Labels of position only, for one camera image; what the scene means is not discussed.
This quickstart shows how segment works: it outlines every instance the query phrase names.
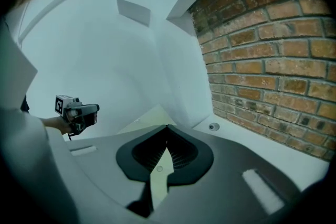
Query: brick wall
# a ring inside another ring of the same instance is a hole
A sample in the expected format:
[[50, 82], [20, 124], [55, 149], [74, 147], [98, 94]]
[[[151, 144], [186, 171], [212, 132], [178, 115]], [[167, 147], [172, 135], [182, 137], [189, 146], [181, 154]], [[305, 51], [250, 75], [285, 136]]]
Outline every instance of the brick wall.
[[336, 30], [323, 0], [197, 0], [190, 8], [214, 113], [330, 160]]

